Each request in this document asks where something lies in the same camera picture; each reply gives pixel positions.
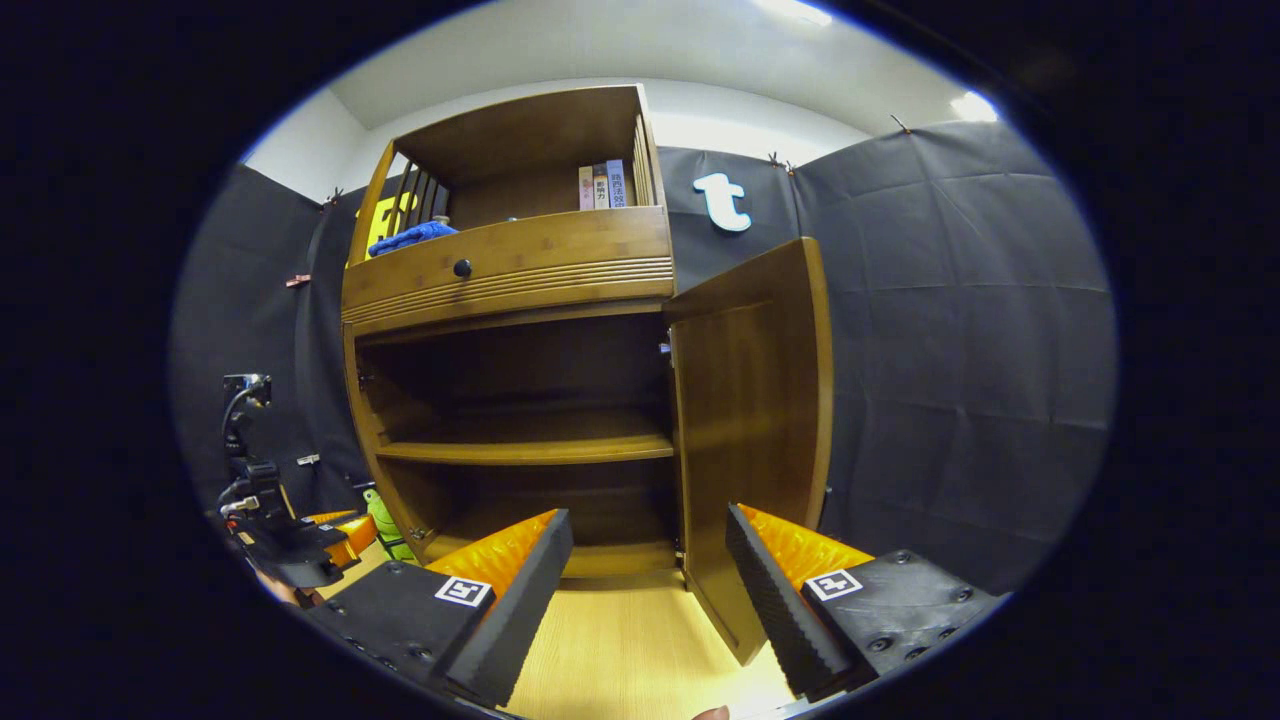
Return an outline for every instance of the book spine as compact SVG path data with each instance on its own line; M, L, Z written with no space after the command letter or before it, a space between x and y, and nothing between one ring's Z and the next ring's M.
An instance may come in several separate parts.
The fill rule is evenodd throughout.
M605 170L604 163L596 163L591 167L593 178L595 179L595 209L609 206L609 176Z
M609 208L627 206L627 182L622 179L622 160L604 164L609 172Z
M595 174L591 172L591 165L577 169L577 209L595 209Z

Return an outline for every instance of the wooden top shelf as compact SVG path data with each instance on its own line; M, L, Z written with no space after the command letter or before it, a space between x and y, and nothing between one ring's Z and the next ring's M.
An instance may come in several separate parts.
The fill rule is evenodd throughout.
M445 465L572 465L671 457L671 438L640 410L561 410L456 418L378 450Z

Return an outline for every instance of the orange foam pad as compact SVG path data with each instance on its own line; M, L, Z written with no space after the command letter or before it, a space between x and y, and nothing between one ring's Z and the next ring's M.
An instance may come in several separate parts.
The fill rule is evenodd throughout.
M827 536L783 520L777 515L737 503L769 555L782 569L791 587L800 592L804 582L833 570L844 570L874 560L865 552L836 542Z
M525 560L529 559L538 538L547 529L547 523L554 515L554 510L548 510L541 515L503 528L466 547L454 550L428 565L426 569L489 583L493 585L494 600L502 600Z

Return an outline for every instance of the open cabinet door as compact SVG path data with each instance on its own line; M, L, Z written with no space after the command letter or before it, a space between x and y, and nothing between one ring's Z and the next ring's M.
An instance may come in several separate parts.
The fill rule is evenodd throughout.
M739 662L764 644L730 502L815 528L831 455L827 281L803 237L671 299L685 579Z

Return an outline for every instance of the yellow object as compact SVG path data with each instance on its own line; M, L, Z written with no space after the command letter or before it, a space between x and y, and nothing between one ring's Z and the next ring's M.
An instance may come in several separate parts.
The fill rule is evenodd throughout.
M454 550L426 566L428 570L457 575L468 580L480 580L493 585L494 603L516 579L529 553L543 537L547 523L556 515L548 510L515 525L503 528L492 536Z
M351 515L351 510L321 512L319 515L308 515L307 519L317 525L323 525L329 520L342 518L343 515ZM361 515L355 520L334 527L347 533L347 539L326 547L325 552L329 553L333 564L339 569L355 562L356 559L360 557L360 553L364 552L366 547L372 544L374 539L378 537L378 527L374 525L372 515Z
M800 592L800 587L810 578L874 560L860 550L838 543L804 525L748 507L741 502L737 506L796 592Z
M417 208L417 195L413 195L412 192L402 193L399 201L401 211L404 213L404 215L407 217L408 211L415 208ZM369 225L369 238L365 243L365 260L372 258L372 255L369 254L369 249L372 247L378 241L392 237L399 229L408 229L407 227L406 228L399 227L398 220L401 214L394 213L394 210L396 210L394 197L385 197L383 200L379 200L378 205L374 208L374 220ZM356 210L356 217L357 218L360 217L360 210ZM351 266L349 260L347 261L347 266L348 268Z

